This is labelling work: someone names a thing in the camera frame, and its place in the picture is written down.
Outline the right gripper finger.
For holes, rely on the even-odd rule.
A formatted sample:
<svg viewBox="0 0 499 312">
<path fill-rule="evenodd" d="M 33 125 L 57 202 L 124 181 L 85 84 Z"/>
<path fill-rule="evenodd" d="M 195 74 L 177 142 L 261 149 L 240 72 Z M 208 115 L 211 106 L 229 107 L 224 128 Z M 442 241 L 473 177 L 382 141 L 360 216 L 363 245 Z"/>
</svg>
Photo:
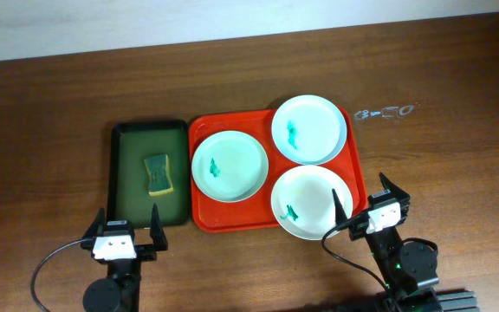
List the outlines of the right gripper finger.
<svg viewBox="0 0 499 312">
<path fill-rule="evenodd" d="M 400 187 L 398 187 L 396 184 L 391 182 L 389 178 L 384 173 L 379 174 L 380 182 L 383 185 L 385 190 L 389 190 L 391 193 L 393 193 L 395 196 L 404 196 L 405 191 L 403 191 Z"/>
<path fill-rule="evenodd" d="M 332 189 L 334 199 L 335 224 L 338 229 L 346 229 L 349 226 L 347 215 L 335 189 Z"/>
</svg>

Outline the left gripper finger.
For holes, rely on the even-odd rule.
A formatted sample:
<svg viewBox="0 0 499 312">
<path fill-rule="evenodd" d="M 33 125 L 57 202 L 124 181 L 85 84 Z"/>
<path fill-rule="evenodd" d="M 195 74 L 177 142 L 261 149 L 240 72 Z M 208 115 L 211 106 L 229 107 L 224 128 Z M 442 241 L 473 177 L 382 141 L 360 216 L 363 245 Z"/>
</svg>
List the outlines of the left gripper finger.
<svg viewBox="0 0 499 312">
<path fill-rule="evenodd" d="M 165 236 L 163 225 L 160 222 L 159 209 L 156 204 L 154 204 L 152 207 L 150 237 L 153 241 L 153 246 L 155 248 L 167 247 L 167 239 Z"/>
<path fill-rule="evenodd" d="M 88 226 L 83 235 L 84 239 L 96 239 L 102 232 L 105 226 L 106 216 L 105 210 L 100 208 L 91 225 Z"/>
</svg>

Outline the pale green plate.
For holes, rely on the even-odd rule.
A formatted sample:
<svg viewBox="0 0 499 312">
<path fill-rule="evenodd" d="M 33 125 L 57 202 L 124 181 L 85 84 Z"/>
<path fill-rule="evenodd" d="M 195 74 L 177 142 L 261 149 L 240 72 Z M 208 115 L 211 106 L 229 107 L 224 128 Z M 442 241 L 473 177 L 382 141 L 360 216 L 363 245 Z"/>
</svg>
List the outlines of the pale green plate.
<svg viewBox="0 0 499 312">
<path fill-rule="evenodd" d="M 191 174 L 197 188 L 223 203 L 250 198 L 264 185 L 269 158 L 262 144 L 240 131 L 214 133 L 197 147 Z"/>
</svg>

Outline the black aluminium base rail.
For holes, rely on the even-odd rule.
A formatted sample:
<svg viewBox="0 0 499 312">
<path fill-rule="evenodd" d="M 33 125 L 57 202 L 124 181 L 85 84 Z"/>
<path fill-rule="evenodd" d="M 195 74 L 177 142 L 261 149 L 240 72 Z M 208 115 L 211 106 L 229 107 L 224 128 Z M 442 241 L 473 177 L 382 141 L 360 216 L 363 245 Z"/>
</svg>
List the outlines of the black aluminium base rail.
<svg viewBox="0 0 499 312">
<path fill-rule="evenodd" d="M 328 312 L 480 312 L 476 293 L 459 290 L 436 293 L 432 289 L 420 295 L 395 302 L 389 296 L 377 294 L 367 299 L 349 301 L 328 308 Z"/>
</svg>

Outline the red plastic tray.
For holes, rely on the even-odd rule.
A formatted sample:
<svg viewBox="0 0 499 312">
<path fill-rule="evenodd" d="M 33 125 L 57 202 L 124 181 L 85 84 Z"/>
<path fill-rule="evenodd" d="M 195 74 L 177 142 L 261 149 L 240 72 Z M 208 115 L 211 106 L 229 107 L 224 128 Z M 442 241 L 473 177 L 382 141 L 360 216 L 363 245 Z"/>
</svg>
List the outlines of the red plastic tray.
<svg viewBox="0 0 499 312">
<path fill-rule="evenodd" d="M 347 142 L 342 151 L 324 166 L 339 175 L 348 186 L 353 198 L 352 214 L 355 216 L 367 207 L 366 185 L 355 143 L 353 127 L 346 111 L 341 112 L 347 124 Z M 296 163 L 284 157 L 276 148 L 271 124 L 274 109 L 208 114 L 197 117 L 189 126 L 189 153 L 214 133 L 234 130 L 253 136 L 263 146 L 269 159 L 269 173 L 262 188 L 250 198 L 236 203 L 222 203 L 204 195 L 191 184 L 192 218 L 207 232 L 229 232 L 276 227 L 270 196 L 274 183 Z"/>
</svg>

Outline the pale blue plate top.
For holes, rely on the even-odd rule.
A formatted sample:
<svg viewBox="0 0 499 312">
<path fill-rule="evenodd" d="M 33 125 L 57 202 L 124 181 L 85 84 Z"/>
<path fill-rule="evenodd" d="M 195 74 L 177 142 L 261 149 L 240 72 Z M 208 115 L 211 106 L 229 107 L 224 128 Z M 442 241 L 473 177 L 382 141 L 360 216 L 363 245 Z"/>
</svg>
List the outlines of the pale blue plate top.
<svg viewBox="0 0 499 312">
<path fill-rule="evenodd" d="M 347 143 L 349 125 L 331 101 L 298 95 L 276 110 L 271 134 L 277 149 L 300 165 L 321 165 L 334 159 Z"/>
</svg>

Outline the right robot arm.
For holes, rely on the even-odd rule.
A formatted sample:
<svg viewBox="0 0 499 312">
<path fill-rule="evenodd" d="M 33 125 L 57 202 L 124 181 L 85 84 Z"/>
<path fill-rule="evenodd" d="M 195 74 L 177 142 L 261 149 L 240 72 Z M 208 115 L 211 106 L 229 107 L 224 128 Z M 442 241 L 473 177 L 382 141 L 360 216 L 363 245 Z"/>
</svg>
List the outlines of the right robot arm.
<svg viewBox="0 0 499 312">
<path fill-rule="evenodd" d="M 381 293 L 363 302 L 347 303 L 337 311 L 440 311 L 440 301 L 433 290 L 437 276 L 438 247 L 432 241 L 400 237 L 397 226 L 407 218 L 411 196 L 393 184 L 384 174 L 379 175 L 384 187 L 368 197 L 369 207 L 348 218 L 336 191 L 334 200 L 335 226 L 321 239 L 324 251 L 337 260 L 373 277 L 383 288 Z M 347 230 L 351 240 L 364 238 L 380 274 L 353 263 L 330 251 L 326 239 Z"/>
</svg>

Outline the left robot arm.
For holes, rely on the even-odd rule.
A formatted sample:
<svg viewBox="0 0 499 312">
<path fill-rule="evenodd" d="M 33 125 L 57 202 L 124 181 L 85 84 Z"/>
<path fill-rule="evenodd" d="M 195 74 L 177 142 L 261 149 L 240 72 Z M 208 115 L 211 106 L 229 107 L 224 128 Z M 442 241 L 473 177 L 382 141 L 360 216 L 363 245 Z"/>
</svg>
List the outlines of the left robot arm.
<svg viewBox="0 0 499 312">
<path fill-rule="evenodd" d="M 107 221 L 99 210 L 82 236 L 81 247 L 91 252 L 96 262 L 107 266 L 107 276 L 91 283 L 82 299 L 87 312 L 135 312 L 139 309 L 141 265 L 157 260 L 168 242 L 159 210 L 152 208 L 150 244 L 135 244 L 133 224 L 127 220 Z"/>
</svg>

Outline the white plate bottom right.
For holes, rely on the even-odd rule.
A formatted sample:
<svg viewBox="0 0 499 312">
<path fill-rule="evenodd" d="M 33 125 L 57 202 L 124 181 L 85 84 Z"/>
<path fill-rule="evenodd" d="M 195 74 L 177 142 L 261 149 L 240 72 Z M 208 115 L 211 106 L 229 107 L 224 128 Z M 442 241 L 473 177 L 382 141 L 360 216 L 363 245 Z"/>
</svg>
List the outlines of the white plate bottom right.
<svg viewBox="0 0 499 312">
<path fill-rule="evenodd" d="M 335 227 L 334 196 L 350 218 L 354 198 L 339 175 L 322 166 L 297 166 L 275 182 L 271 210 L 288 233 L 305 240 L 320 240 Z"/>
</svg>

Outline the yellow green scrub sponge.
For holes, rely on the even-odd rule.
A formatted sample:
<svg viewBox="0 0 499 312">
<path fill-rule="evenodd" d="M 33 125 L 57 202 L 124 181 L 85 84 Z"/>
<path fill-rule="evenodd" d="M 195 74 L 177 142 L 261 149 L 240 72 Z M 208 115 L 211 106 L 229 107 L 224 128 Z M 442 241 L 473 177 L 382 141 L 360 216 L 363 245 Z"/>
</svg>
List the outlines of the yellow green scrub sponge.
<svg viewBox="0 0 499 312">
<path fill-rule="evenodd" d="M 148 174 L 148 193 L 160 196 L 173 192 L 170 163 L 167 154 L 157 154 L 144 159 Z"/>
</svg>

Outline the dark green rectangular tray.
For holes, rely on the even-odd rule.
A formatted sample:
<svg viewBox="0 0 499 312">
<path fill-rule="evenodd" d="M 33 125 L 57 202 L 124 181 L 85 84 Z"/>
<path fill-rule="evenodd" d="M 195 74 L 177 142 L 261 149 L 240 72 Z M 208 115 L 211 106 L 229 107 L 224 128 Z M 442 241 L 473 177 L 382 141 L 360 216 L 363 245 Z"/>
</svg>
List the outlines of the dark green rectangular tray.
<svg viewBox="0 0 499 312">
<path fill-rule="evenodd" d="M 152 196 L 145 160 L 169 159 L 172 191 Z M 183 120 L 120 123 L 111 132 L 107 219 L 128 220 L 136 229 L 148 228 L 157 206 L 164 226 L 187 222 L 191 211 L 188 126 Z"/>
</svg>

